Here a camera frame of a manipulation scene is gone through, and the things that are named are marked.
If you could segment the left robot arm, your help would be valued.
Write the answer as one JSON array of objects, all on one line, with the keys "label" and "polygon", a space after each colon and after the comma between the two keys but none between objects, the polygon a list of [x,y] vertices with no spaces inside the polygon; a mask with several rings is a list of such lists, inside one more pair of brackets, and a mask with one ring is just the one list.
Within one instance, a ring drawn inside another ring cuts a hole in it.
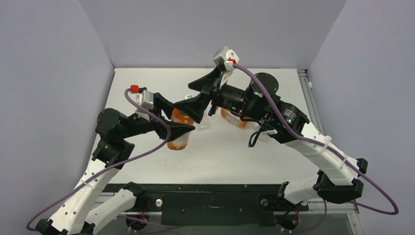
[{"label": "left robot arm", "polygon": [[36,224],[35,231],[43,235],[95,235],[126,210],[144,208],[145,190],[133,182],[95,206],[109,181],[133,160],[131,154],[135,146],[127,139],[155,132],[163,143],[167,143],[193,131],[194,126],[164,118],[162,111],[172,112],[174,106],[160,94],[137,91],[136,99],[132,99],[132,93],[129,88],[124,95],[136,107],[134,114],[126,116],[112,108],[99,114],[95,131],[100,140],[83,176],[72,192],[58,200],[60,208]]}]

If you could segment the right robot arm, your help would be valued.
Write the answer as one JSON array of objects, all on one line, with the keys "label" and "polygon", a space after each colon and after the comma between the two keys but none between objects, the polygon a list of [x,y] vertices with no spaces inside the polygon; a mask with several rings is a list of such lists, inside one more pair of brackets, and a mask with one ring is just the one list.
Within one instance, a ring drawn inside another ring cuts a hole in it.
[{"label": "right robot arm", "polygon": [[365,159],[350,158],[342,153],[329,136],[322,135],[307,115],[277,95],[279,84],[271,74],[252,74],[245,90],[223,82],[226,72],[216,67],[212,72],[190,82],[198,92],[175,107],[195,122],[201,122],[205,111],[213,115],[223,108],[242,121],[254,122],[272,139],[301,153],[319,171],[308,179],[285,182],[276,195],[277,205],[288,209],[300,202],[321,198],[342,204],[360,198],[364,184],[359,179],[367,170]]}]

